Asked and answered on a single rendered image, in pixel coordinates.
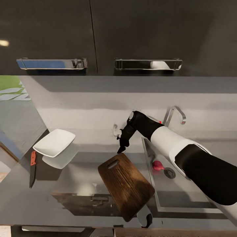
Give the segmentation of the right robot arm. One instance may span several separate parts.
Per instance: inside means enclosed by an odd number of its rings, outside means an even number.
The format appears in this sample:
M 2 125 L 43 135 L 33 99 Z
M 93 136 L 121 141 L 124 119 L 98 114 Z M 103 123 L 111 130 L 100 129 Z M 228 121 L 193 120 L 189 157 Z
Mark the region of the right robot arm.
M 139 111 L 130 114 L 124 129 L 118 129 L 114 124 L 114 137 L 120 141 L 117 153 L 129 146 L 129 139 L 136 131 L 146 137 L 187 180 L 192 180 L 237 227 L 236 166 L 213 156 L 201 144 Z

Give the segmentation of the parer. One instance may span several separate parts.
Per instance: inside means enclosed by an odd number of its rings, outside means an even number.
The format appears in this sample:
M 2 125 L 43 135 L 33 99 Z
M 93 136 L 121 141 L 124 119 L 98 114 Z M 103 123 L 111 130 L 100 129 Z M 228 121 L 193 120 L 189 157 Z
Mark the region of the parer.
M 35 177 L 35 166 L 36 166 L 36 153 L 37 151 L 33 151 L 32 155 L 31 155 L 31 171 L 30 171 L 30 184 L 29 187 L 32 186 L 32 183 L 34 181 L 34 177 Z

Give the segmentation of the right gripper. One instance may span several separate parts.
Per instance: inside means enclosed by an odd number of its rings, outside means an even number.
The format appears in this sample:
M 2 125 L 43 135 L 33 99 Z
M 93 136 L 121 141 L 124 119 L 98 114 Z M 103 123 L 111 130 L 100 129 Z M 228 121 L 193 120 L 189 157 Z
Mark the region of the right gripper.
M 124 127 L 124 129 L 120 128 L 119 130 L 122 131 L 122 134 L 121 134 L 120 138 L 119 138 L 119 136 L 117 136 L 117 140 L 119 139 L 119 141 L 120 141 L 120 148 L 117 151 L 117 153 L 123 152 L 126 149 L 125 146 L 126 147 L 129 146 L 129 139 L 132 137 L 132 135 L 134 135 L 134 134 L 128 133 L 127 130 L 125 129 L 125 127 Z

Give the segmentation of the vidalia onion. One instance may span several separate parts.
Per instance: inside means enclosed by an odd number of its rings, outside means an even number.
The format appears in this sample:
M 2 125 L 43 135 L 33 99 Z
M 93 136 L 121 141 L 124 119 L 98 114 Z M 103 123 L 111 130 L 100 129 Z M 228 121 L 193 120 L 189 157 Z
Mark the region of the vidalia onion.
M 156 171 L 160 171 L 160 170 L 162 170 L 162 169 L 165 169 L 165 168 L 163 167 L 162 163 L 161 163 L 160 161 L 158 161 L 158 160 L 152 162 L 152 166 L 153 166 L 153 168 L 154 168 Z

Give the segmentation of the cutting board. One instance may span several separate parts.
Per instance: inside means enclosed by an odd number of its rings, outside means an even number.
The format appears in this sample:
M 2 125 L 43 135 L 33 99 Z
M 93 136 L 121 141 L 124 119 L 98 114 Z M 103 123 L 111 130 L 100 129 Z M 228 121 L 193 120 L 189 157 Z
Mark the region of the cutting board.
M 116 161 L 119 163 L 108 169 Z M 130 221 L 155 194 L 154 187 L 124 153 L 98 166 L 98 171 L 126 221 Z

